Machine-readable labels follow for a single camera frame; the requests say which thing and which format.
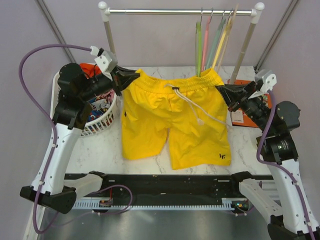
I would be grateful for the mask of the orange garment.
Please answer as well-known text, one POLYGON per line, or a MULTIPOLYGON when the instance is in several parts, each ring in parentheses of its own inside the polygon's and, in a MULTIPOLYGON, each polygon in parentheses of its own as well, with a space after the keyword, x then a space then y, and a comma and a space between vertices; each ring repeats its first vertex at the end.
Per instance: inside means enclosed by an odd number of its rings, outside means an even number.
POLYGON ((80 63, 82 71, 89 77, 92 78, 96 75, 101 74, 100 68, 96 64, 91 63, 80 63))

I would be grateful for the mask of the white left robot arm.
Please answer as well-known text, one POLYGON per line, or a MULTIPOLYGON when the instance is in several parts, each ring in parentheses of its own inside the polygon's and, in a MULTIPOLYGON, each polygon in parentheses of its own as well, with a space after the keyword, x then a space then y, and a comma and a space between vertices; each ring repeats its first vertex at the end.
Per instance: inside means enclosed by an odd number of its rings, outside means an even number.
POLYGON ((74 146, 81 136, 89 114, 93 110, 89 100, 110 90, 119 96, 140 74, 115 66, 106 74, 87 77, 77 63, 64 65, 57 80, 60 87, 58 103, 49 118, 52 136, 37 176, 20 190, 20 196, 43 206, 67 214, 75 202, 91 193, 106 196, 110 185, 106 174, 91 171, 78 179, 65 179, 74 146))

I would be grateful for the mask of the teal hanger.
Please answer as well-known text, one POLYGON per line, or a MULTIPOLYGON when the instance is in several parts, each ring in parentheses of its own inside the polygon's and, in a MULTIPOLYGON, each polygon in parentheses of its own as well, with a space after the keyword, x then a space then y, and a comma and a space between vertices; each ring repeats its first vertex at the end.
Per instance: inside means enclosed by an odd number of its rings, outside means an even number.
POLYGON ((215 57, 215 52, 216 52, 217 45, 218 45, 218 41, 220 39, 221 32, 222 32, 222 29, 224 27, 225 22, 226 22, 225 12, 223 12, 221 21, 220 21, 220 23, 219 23, 219 25, 217 27, 217 30, 215 31, 214 38, 213 38, 213 41, 212 41, 212 44, 211 44, 211 47, 210 47, 210 51, 209 51, 209 54, 208 54, 208 57, 207 57, 207 60, 206 60, 206 63, 205 63, 205 68, 206 69, 209 69, 209 68, 212 67, 212 64, 213 64, 213 61, 214 61, 214 57, 215 57))

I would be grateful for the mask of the yellow hanger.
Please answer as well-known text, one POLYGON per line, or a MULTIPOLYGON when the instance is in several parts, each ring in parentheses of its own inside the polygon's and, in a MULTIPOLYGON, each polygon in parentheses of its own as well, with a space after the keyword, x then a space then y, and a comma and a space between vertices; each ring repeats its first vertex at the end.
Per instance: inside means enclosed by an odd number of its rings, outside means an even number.
POLYGON ((217 45, 217 49, 216 49, 216 52, 215 52, 215 56, 214 56, 214 59, 213 59, 213 63, 212 63, 212 68, 214 69, 217 65, 217 62, 218 62, 218 59, 221 55, 221 52, 222 52, 222 49, 223 49, 223 46, 225 45, 226 41, 227 41, 227 38, 229 36, 229 33, 230 33, 230 27, 231 27, 231 18, 229 17, 228 20, 227 20, 227 23, 226 23, 226 26, 221 34, 221 37, 220 37, 220 40, 219 40, 219 43, 217 45))

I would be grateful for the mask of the beige wooden hanger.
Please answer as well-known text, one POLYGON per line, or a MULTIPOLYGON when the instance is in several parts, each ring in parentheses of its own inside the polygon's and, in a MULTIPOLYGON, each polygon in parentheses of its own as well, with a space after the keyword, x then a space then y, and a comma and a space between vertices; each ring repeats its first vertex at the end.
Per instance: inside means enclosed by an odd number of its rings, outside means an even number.
POLYGON ((230 18, 228 19, 228 23, 227 23, 227 25, 225 27, 224 39, 223 39, 222 46, 221 46, 220 52, 219 52, 219 58, 218 58, 219 62, 218 62, 217 67, 216 67, 216 71, 217 72, 219 72, 219 70, 221 68, 221 65, 222 65, 222 62, 223 62, 223 59, 224 59, 224 55, 225 55, 225 52, 226 52, 226 49, 227 49, 229 36, 230 36, 231 30, 232 30, 233 24, 235 22, 235 18, 236 18, 238 9, 239 9, 239 3, 236 4, 235 9, 232 12, 232 15, 230 16, 230 18))

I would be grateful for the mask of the colourful comic print garment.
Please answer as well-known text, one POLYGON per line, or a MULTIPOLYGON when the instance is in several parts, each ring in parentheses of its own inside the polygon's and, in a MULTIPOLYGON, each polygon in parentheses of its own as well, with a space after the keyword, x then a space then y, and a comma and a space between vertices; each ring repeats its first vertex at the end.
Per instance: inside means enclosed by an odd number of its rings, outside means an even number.
POLYGON ((97 96, 88 101, 92 107, 92 111, 90 112, 89 117, 87 118, 87 122, 94 121, 101 117, 105 112, 108 111, 109 108, 102 108, 101 104, 103 103, 102 95, 97 96))

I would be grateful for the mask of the white plastic laundry basket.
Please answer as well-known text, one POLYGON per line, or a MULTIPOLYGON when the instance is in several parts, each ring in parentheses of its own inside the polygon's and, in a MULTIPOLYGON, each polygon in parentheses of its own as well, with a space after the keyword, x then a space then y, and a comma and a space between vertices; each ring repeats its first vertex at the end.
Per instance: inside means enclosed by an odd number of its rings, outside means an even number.
MULTIPOLYGON (((52 79, 52 91, 51 91, 51 103, 50 103, 50 117, 53 118, 55 108, 58 104, 60 87, 58 85, 59 71, 54 75, 52 79)), ((101 117, 87 122, 81 133, 81 137, 93 136, 99 133, 102 133, 105 130, 111 128, 112 124, 115 123, 116 118, 119 114, 119 97, 114 94, 113 102, 108 109, 101 117)))

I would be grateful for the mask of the green hanger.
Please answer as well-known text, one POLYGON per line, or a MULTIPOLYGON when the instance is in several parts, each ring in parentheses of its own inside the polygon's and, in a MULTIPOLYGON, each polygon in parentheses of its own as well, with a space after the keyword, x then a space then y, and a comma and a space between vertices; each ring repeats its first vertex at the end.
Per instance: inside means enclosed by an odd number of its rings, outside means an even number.
POLYGON ((195 26, 195 74, 197 77, 201 74, 201 57, 202 57, 202 19, 203 9, 200 11, 200 21, 195 26))

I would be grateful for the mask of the yellow shorts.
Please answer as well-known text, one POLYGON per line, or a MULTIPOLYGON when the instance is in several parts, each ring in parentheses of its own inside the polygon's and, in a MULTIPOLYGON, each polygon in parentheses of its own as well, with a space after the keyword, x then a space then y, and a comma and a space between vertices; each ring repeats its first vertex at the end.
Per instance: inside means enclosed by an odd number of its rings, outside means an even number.
POLYGON ((137 72, 139 77, 123 91, 122 156, 149 158, 168 145, 173 170, 229 166, 228 110, 218 91, 222 78, 211 68, 180 79, 137 72))

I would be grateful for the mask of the pink patterned garment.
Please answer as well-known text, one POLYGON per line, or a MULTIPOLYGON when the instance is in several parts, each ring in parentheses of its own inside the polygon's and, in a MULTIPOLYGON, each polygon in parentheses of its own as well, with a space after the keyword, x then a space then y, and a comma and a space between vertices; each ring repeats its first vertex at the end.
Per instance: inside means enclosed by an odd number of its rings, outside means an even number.
POLYGON ((110 90, 109 92, 104 93, 101 97, 103 99, 101 107, 103 109, 109 109, 113 100, 114 100, 115 92, 114 92, 114 90, 110 90))

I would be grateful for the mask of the silver clothes rack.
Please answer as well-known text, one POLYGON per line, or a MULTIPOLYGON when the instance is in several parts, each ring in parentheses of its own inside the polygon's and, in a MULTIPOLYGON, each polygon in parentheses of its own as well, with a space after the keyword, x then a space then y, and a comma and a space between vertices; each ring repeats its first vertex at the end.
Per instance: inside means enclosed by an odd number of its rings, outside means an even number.
MULTIPOLYGON (((183 16, 185 16, 185 15, 192 15, 192 16, 199 15, 199 16, 201 16, 201 10, 193 10, 193 9, 111 9, 108 7, 107 3, 104 1, 101 1, 98 3, 98 8, 101 13, 102 21, 104 23, 104 28, 105 28, 105 32, 106 32, 108 45, 109 45, 110 51, 113 54, 116 53, 116 50, 115 50, 114 40, 113 40, 111 26, 110 26, 110 15, 112 15, 112 14, 114 14, 114 15, 118 14, 118 15, 183 15, 183 16)), ((250 25, 247 30, 244 42, 242 44, 242 47, 241 47, 239 56, 237 58, 235 67, 233 69, 231 78, 229 80, 230 84, 235 83, 235 80, 238 76, 243 59, 245 57, 246 51, 248 49, 249 43, 251 41, 253 32, 255 30, 257 23, 260 20, 261 14, 264 9, 265 9, 264 3, 258 2, 254 6, 254 8, 251 10, 237 10, 237 12, 236 12, 236 16, 249 16, 250 17, 250 25)), ((225 12, 224 16, 228 15, 230 18, 233 11, 234 10, 203 10, 203 15, 210 16, 211 13, 213 13, 213 15, 215 15, 215 16, 223 16, 223 12, 225 12)), ((223 29, 220 34, 220 38, 221 38, 221 35, 222 35, 226 25, 227 25, 227 22, 225 22, 225 24, 223 26, 223 29)))

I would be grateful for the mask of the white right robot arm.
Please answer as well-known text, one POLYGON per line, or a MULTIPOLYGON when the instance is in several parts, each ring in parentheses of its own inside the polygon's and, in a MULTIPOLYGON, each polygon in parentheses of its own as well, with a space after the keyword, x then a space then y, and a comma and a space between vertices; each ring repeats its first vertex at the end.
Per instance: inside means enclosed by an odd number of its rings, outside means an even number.
POLYGON ((266 165, 274 180, 280 204, 269 197, 247 171, 234 173, 229 191, 245 196, 261 214, 272 240, 318 240, 320 224, 310 208, 300 176, 299 155, 291 131, 300 126, 300 109, 290 101, 276 102, 271 90, 271 107, 255 82, 219 85, 217 90, 228 110, 242 110, 262 130, 257 140, 257 161, 266 165))

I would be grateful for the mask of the pink hanger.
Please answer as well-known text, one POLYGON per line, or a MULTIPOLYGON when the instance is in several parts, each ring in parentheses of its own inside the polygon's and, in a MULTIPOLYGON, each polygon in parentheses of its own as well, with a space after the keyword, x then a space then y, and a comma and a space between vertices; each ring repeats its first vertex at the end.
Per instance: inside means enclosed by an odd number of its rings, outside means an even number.
POLYGON ((201 71, 205 69, 205 62, 207 57, 207 50, 208 50, 208 40, 209 40, 209 31, 210 31, 210 23, 212 21, 213 13, 210 13, 210 17, 208 18, 205 31, 204 31, 204 40, 203 40, 203 49, 202 49, 202 60, 201 60, 201 71))

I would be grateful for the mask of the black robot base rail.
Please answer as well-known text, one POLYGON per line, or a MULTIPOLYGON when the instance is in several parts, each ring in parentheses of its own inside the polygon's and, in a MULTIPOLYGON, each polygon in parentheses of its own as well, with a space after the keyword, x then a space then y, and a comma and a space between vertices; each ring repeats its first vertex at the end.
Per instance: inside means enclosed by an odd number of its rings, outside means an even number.
POLYGON ((221 204, 223 199, 242 199, 231 175, 109 174, 101 193, 118 204, 221 204))

